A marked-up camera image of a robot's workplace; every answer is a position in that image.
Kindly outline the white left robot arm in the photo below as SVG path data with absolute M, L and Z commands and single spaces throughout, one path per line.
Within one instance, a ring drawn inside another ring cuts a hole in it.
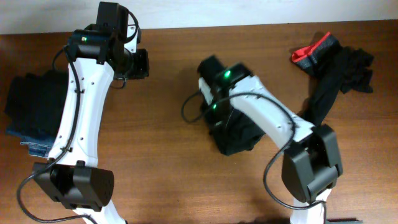
M 87 223 L 123 222 L 111 200 L 114 174 L 98 167 L 98 134 L 111 82 L 149 75 L 140 40 L 128 8 L 100 2 L 96 22 L 75 30 L 64 48 L 69 83 L 62 119 L 48 161 L 34 164 L 32 179 Z

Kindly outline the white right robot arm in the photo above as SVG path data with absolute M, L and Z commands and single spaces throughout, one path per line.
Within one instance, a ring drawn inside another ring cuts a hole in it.
M 297 116 L 241 63 L 227 68 L 212 55 L 197 71 L 201 109 L 220 152 L 249 151 L 269 136 L 279 150 L 263 176 L 283 158 L 281 177 L 294 202 L 271 198 L 292 209 L 291 223 L 327 223 L 326 200 L 343 173 L 334 130 Z

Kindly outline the black trousers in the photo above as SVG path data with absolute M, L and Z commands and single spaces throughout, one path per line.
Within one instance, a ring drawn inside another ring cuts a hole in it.
M 220 109 L 226 113 L 231 107 Z M 265 132 L 243 112 L 236 110 L 233 130 L 230 133 L 216 131 L 210 135 L 215 140 L 220 153 L 230 156 L 238 152 L 253 150 Z

